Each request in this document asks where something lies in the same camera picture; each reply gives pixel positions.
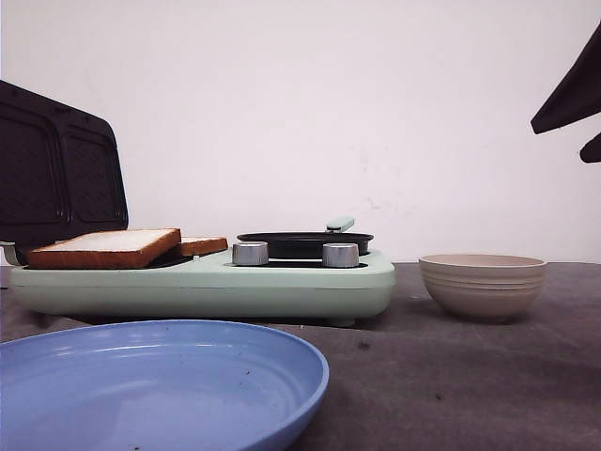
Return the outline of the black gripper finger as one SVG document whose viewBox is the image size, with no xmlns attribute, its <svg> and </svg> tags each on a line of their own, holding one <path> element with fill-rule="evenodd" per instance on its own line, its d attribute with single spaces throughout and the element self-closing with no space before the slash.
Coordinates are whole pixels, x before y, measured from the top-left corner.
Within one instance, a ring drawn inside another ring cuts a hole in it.
<svg viewBox="0 0 601 451">
<path fill-rule="evenodd" d="M 600 112 L 600 25 L 571 69 L 531 120 L 535 133 L 548 132 Z"/>
<path fill-rule="evenodd" d="M 579 158 L 584 163 L 601 162 L 601 133 L 586 143 L 579 152 Z"/>
</svg>

